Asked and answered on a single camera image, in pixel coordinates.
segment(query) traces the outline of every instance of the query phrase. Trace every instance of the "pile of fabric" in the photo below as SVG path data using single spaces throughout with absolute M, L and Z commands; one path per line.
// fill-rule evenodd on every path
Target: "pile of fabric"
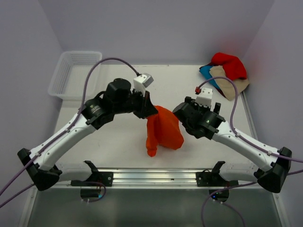
M 200 72 L 205 79 L 227 77 L 233 80 L 238 89 L 237 95 L 249 84 L 246 70 L 240 59 L 225 53 L 216 53 L 209 64 L 200 68 Z M 235 90 L 229 81 L 225 79 L 214 79 L 210 81 L 210 84 L 228 100 L 235 98 Z

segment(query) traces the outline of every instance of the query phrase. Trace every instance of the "cable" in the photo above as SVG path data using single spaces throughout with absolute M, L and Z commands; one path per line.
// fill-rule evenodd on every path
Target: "cable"
M 235 211 L 239 215 L 239 217 L 241 218 L 243 226 L 246 227 L 245 220 L 244 220 L 243 216 L 240 214 L 240 212 L 237 211 L 237 209 L 235 209 L 232 205 L 230 205 L 226 202 L 221 203 L 220 201 L 217 201 L 217 200 L 215 200 L 215 202 L 219 203 L 220 205 L 224 205 L 224 206 L 232 209 L 233 211 Z
M 1 189 L 0 191 L 0 196 L 6 191 L 6 189 L 20 176 L 21 173 L 23 173 L 24 170 L 26 170 L 41 154 L 42 152 L 44 152 L 51 144 L 53 144 L 55 141 L 57 141 L 61 136 L 63 136 L 65 133 L 67 133 L 67 131 L 69 131 L 77 122 L 77 120 L 79 119 L 80 115 L 81 115 L 81 111 L 83 109 L 84 106 L 84 101 L 85 101 L 85 95 L 86 95 L 86 90 L 87 90 L 87 84 L 89 81 L 89 78 L 93 72 L 93 70 L 101 63 L 108 61 L 108 60 L 116 60 L 116 61 L 120 61 L 124 64 L 126 64 L 128 67 L 130 67 L 137 76 L 140 75 L 140 73 L 128 62 L 120 59 L 120 58 L 104 58 L 100 61 L 98 61 L 96 64 L 93 65 L 93 67 L 90 69 L 86 79 L 85 79 L 85 83 L 84 83 L 84 89 L 83 89 L 83 95 L 82 95 L 82 101 L 81 101 L 81 105 L 79 108 L 79 111 L 77 113 L 77 116 L 75 118 L 75 120 L 66 128 L 66 130 L 64 130 L 63 132 L 61 132 L 60 134 L 58 134 L 56 137 L 54 137 L 51 141 L 49 141 L 48 143 L 46 143 L 39 151 L 38 154 L 35 155 L 18 173 L 16 173 L 16 175 L 14 175 L 10 181 Z
M 17 192 L 16 194 L 14 194 L 12 197 L 10 197 L 8 200 L 6 200 L 5 202 L 3 202 L 2 204 L 0 204 L 0 209 L 5 206 L 7 203 L 9 203 L 10 201 L 12 201 L 14 198 L 16 198 L 17 196 L 19 196 L 21 193 L 25 192 L 26 190 L 30 189 L 31 187 L 33 187 L 35 184 L 32 183 L 29 186 L 27 186 L 26 188 L 22 189 L 21 191 Z
M 241 188 L 241 187 L 250 186 L 250 185 L 253 185 L 253 184 L 255 184 L 255 182 L 240 184 L 240 185 L 231 186 L 231 187 L 227 187 L 227 188 L 222 188 L 222 189 L 219 189 L 219 190 L 214 191 L 213 193 L 211 193 L 211 194 L 206 198 L 206 200 L 203 202 L 202 208 L 201 208 L 201 220 L 202 220 L 202 225 L 203 225 L 203 227 L 206 227 L 206 224 L 205 224 L 205 221 L 204 221 L 204 209 L 205 209 L 205 205 L 206 205 L 207 201 L 208 201 L 213 195 L 215 195 L 216 193 L 219 193 L 219 192 L 223 192 L 223 191 L 225 191 L 225 190 L 230 190 L 230 189 L 233 189 L 233 188 Z M 229 208 L 231 208 L 232 210 L 236 211 L 237 214 L 240 216 L 240 218 L 241 218 L 241 220 L 242 220 L 242 222 L 243 222 L 243 225 L 246 226 L 245 223 L 244 223 L 244 218 L 243 218 L 243 216 L 242 216 L 234 207 L 232 207 L 231 205 L 229 205 L 229 204 L 225 204 L 225 205 L 228 206 Z
M 235 101 L 234 101 L 234 104 L 233 104 L 233 107 L 232 107 L 232 113 L 231 113 L 231 117 L 230 117 L 230 124 L 231 124 L 231 128 L 232 128 L 233 133 L 235 133 L 235 134 L 237 135 L 238 132 L 235 130 L 235 127 L 233 126 L 233 115 L 234 115 L 234 113 L 235 113 L 236 106 L 237 106 L 237 102 L 238 102 L 238 89 L 237 89 L 236 85 L 234 84 L 234 82 L 233 82 L 231 79 L 228 79 L 227 77 L 214 77 L 214 78 L 210 78 L 210 79 L 204 81 L 202 84 L 200 84 L 200 85 L 198 86 L 198 88 L 201 88 L 204 84 L 208 83 L 209 81 L 211 81 L 211 80 L 213 80 L 213 79 L 225 79 L 225 80 L 229 81 L 229 82 L 232 84 L 232 86 L 233 86 L 233 88 L 234 88 L 234 90 L 235 90 L 235 94 L 236 94 L 236 95 L 235 95 Z M 266 154 L 268 154 L 268 151 L 267 151 L 267 150 L 265 150 L 265 149 L 263 149 L 263 148 L 261 148 L 261 147 L 255 145 L 254 143 L 252 143 L 252 142 L 250 142 L 249 140 L 245 139 L 243 136 L 238 135 L 238 137 L 239 137 L 241 140 L 243 140 L 244 142 L 246 142 L 247 144 L 251 145 L 252 147 L 254 147 L 254 148 L 256 148 L 256 149 L 258 149 L 258 150 L 260 150 L 260 151 L 262 151 L 262 152 L 264 152 L 264 153 L 266 153 Z M 299 159 L 296 159 L 296 158 L 285 157 L 285 156 L 277 155 L 277 154 L 274 154 L 274 153 L 271 153 L 270 155 L 273 155 L 273 156 L 275 156 L 275 157 L 280 157 L 280 158 L 283 158 L 283 159 L 286 159 L 286 160 L 289 160 L 289 161 L 294 161 L 294 162 L 303 163 L 303 160 L 299 160 Z
M 97 184 L 97 185 L 99 185 L 99 186 L 101 186 L 101 187 L 104 188 L 104 192 L 103 192 L 103 194 L 101 196 L 99 196 L 99 198 L 93 199 L 93 200 L 87 199 L 87 200 L 84 200 L 85 202 L 97 202 L 97 201 L 99 201 L 100 199 L 102 199 L 105 196 L 106 187 L 105 187 L 105 185 L 103 183 L 101 183 L 101 182 L 92 182 L 92 181 L 86 181 L 85 183 L 94 183 L 94 184 Z

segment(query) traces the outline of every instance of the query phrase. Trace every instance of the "gray floor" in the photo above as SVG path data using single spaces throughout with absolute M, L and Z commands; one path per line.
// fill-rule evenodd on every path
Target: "gray floor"
M 200 227 L 201 205 L 208 190 L 108 189 L 106 196 L 87 205 L 79 189 L 38 192 L 29 227 Z M 262 189 L 230 192 L 227 201 L 243 215 L 247 227 L 280 227 L 271 193 Z M 241 227 L 229 208 L 209 202 L 207 227 Z

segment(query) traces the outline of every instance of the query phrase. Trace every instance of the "orange cloth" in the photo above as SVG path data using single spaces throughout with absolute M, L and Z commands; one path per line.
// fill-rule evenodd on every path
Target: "orange cloth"
M 158 145 L 177 150 L 184 142 L 178 118 L 162 106 L 155 107 L 158 114 L 147 117 L 146 148 L 151 157 L 156 155 Z

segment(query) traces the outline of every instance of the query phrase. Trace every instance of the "blue fabric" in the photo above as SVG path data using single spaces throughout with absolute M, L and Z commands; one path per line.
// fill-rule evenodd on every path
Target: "blue fabric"
M 212 68 L 211 65 L 205 65 L 201 67 L 200 73 L 204 76 L 205 79 L 210 79 L 212 78 L 212 75 L 210 75 L 209 70 Z M 215 88 L 220 89 L 219 86 L 217 85 L 216 81 L 213 79 L 209 82 L 211 85 L 213 85 Z

